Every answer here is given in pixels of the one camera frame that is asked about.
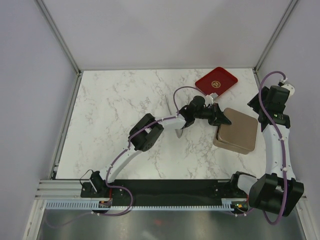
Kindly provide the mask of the beige box lid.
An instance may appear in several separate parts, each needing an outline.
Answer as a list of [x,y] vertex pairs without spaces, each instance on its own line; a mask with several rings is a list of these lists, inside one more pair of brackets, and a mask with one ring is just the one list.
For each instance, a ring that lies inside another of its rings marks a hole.
[[218,140],[250,152],[254,151],[258,120],[229,107],[223,113],[231,121],[231,125],[222,124],[219,127]]

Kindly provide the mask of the beige chocolate box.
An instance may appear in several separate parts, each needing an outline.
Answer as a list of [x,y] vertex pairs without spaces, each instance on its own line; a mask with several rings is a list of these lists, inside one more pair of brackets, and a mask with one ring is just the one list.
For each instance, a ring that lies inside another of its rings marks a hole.
[[228,150],[228,151],[232,151],[232,152],[236,152],[236,153],[239,153],[239,154],[243,154],[243,155],[247,155],[247,154],[249,154],[251,152],[251,151],[249,151],[247,149],[240,148],[238,146],[234,146],[234,145],[231,145],[229,143],[225,143],[225,142],[222,142],[222,141],[218,140],[219,130],[220,130],[220,128],[218,127],[216,129],[216,131],[215,131],[215,135],[214,135],[214,138],[213,138],[213,145],[214,146],[222,148],[222,149],[225,149],[225,150]]

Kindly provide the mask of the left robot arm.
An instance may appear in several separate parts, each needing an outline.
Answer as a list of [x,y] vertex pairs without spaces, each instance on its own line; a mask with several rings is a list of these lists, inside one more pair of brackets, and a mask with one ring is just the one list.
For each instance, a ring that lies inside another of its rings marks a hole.
[[139,154],[149,151],[165,130],[183,130],[194,124],[196,119],[207,120],[214,127],[231,125],[217,103],[205,104],[205,98],[195,96],[176,114],[155,118],[147,113],[130,130],[128,143],[122,152],[105,168],[94,171],[89,179],[92,192],[98,197],[105,197],[122,169]]

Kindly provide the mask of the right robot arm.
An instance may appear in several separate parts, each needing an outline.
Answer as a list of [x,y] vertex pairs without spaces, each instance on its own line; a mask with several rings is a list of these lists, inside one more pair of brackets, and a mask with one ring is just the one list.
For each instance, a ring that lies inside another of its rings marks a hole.
[[228,191],[233,197],[248,196],[248,205],[264,213],[287,217],[304,193],[296,180],[289,150],[290,117],[284,114],[286,102],[295,89],[289,84],[264,86],[248,106],[258,114],[266,149],[265,174],[256,178],[237,171]]

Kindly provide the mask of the steel tongs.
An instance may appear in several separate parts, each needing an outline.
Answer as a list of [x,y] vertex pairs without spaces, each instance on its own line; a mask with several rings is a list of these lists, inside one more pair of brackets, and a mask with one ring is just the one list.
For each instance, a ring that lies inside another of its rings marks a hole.
[[[173,109],[173,105],[171,104],[169,97],[167,95],[165,95],[165,102],[168,108],[168,111],[170,113],[170,115],[174,114],[174,109]],[[180,139],[183,135],[184,130],[183,129],[175,129],[175,133],[178,139]]]

